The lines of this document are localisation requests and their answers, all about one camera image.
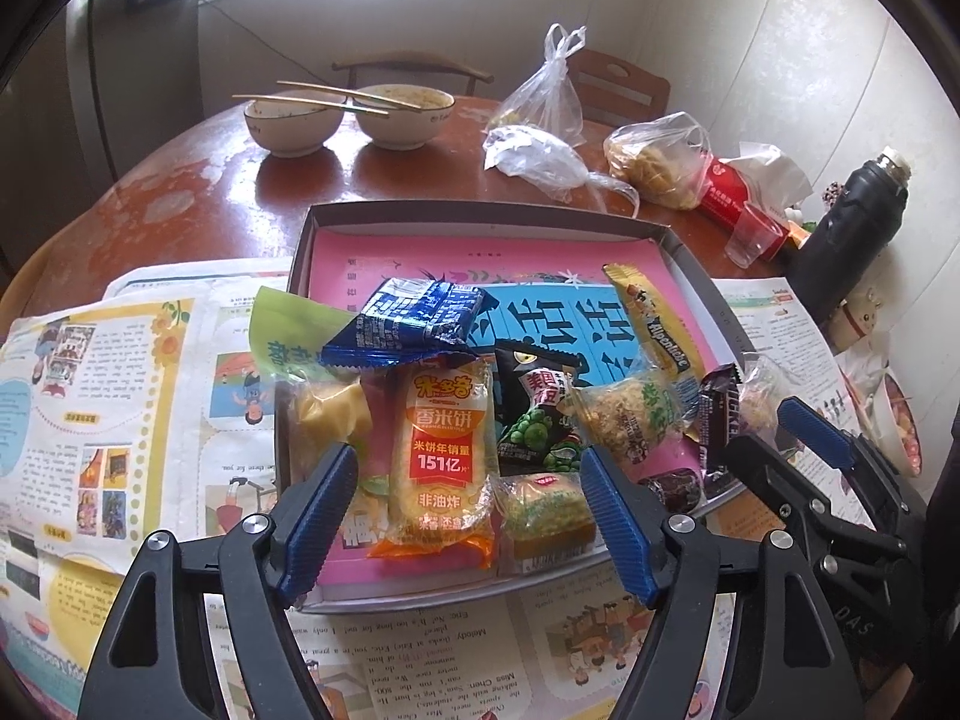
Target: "blue snack package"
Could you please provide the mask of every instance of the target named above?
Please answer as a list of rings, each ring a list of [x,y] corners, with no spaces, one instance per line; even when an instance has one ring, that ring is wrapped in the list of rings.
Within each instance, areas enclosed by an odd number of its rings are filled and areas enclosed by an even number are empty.
[[[388,278],[320,353],[324,365],[379,367],[443,354],[450,365],[475,360],[467,333],[492,295],[466,284]]]

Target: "red package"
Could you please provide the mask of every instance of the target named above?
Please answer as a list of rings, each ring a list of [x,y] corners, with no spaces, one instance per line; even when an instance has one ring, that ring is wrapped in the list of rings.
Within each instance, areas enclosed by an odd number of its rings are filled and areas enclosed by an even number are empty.
[[[704,179],[704,194],[698,206],[699,210],[709,218],[718,221],[723,228],[733,231],[736,220],[743,212],[743,206],[750,199],[755,205],[760,206],[757,201],[757,189],[752,186],[752,181],[736,170],[736,167],[726,165],[716,157],[712,157]],[[761,260],[772,260],[789,235],[788,230],[779,220],[774,221],[781,228],[781,234],[760,255]]]

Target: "wooden round table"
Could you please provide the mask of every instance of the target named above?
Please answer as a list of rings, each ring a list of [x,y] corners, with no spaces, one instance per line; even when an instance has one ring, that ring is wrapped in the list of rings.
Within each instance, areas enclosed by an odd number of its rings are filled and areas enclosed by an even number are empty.
[[[484,170],[483,128],[496,102],[459,98],[438,138],[416,151],[373,146],[352,114],[326,148],[298,159],[270,156],[247,132],[243,106],[197,124],[125,175],[56,241],[27,316],[102,298],[107,283],[134,268],[191,260],[293,254],[308,206],[354,199],[480,199],[551,203],[520,178]],[[606,170],[611,129],[584,122],[578,151]],[[606,193],[611,213],[625,199]],[[573,204],[589,207],[586,192]],[[644,203],[640,218],[669,224],[714,278],[768,276],[741,271],[724,255],[730,234],[697,212]]]

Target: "blue gripper pad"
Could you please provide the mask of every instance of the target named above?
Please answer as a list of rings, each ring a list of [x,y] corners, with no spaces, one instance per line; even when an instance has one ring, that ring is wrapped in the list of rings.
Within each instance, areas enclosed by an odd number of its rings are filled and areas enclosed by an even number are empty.
[[[789,397],[776,409],[781,427],[801,440],[834,469],[852,469],[851,440],[798,397]]]
[[[653,555],[655,551],[621,490],[628,494],[634,491],[648,493],[656,506],[661,504],[650,490],[631,484],[613,464],[613,460],[607,456],[604,461],[594,447],[584,450],[580,458],[580,484],[624,589],[632,592],[640,599],[640,603],[650,608],[665,589],[654,573],[654,563],[662,567],[665,555]]]
[[[280,496],[271,512],[267,581],[288,605],[313,589],[357,487],[357,456],[348,445],[331,447],[305,482]]]

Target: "rice cracker package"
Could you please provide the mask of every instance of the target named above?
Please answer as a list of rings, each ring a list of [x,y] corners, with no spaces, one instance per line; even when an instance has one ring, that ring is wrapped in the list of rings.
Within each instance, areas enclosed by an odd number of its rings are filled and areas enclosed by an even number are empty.
[[[493,559],[497,476],[493,377],[486,362],[412,365],[397,397],[401,414],[390,473],[387,538],[371,557],[440,552],[464,543]]]
[[[707,372],[683,319],[633,266],[605,265],[603,271],[616,287],[643,351],[650,362],[666,372],[680,397],[683,414],[693,420],[700,398],[700,381]]]

